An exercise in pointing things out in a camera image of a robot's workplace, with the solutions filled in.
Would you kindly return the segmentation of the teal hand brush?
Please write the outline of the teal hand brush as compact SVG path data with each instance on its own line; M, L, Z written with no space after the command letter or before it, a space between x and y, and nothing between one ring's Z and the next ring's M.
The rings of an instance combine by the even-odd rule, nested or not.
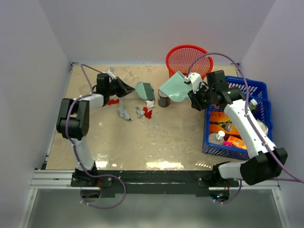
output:
M143 100L155 100L154 89L150 83L138 82L135 87L135 91Z

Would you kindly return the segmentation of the teal dustpan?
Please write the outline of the teal dustpan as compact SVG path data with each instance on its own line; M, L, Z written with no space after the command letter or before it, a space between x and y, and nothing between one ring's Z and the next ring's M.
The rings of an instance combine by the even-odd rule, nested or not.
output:
M159 89L174 102L180 103L185 99L190 100L188 92L192 87L184 83L184 78L185 75L178 71L161 85Z

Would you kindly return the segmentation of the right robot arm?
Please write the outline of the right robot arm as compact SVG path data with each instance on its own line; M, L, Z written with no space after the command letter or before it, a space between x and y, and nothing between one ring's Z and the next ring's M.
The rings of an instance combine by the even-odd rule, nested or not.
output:
M207 74L208 85L204 85L198 73L189 73L184 82L191 86L188 96L192 108L201 111L212 104L219 106L231 119L247 148L248 161L225 162L213 167L214 185L221 187L228 179L254 185L281 174L287 151L277 148L259 126L248 107L248 92L230 87L222 70Z

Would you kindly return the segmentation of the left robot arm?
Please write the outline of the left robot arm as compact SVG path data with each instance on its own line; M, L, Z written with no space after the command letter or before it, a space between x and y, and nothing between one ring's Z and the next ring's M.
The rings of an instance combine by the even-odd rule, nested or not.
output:
M90 112L106 106L113 95L121 98L134 91L135 88L119 77L102 72L97 75L95 91L75 99L62 99L56 129L63 138L69 140L76 158L77 165L72 179L82 181L87 186L94 186L98 182L96 164L86 139Z

